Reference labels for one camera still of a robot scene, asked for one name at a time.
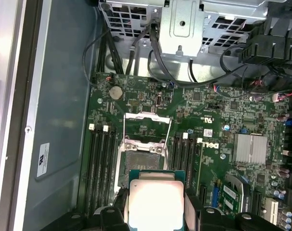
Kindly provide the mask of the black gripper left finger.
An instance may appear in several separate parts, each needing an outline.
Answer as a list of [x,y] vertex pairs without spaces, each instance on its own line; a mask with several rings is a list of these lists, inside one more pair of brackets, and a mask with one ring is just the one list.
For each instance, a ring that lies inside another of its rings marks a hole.
[[129,225],[124,221],[125,204],[129,190],[121,188],[112,206],[99,208],[96,214],[78,218],[70,216],[61,222],[62,231],[128,231]]

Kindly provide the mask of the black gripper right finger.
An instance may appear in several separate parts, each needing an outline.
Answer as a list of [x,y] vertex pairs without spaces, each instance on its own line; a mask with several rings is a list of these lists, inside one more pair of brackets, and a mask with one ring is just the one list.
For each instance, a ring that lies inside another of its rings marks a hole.
[[234,218],[213,207],[204,207],[192,189],[184,193],[185,231],[264,231],[265,223],[249,213]]

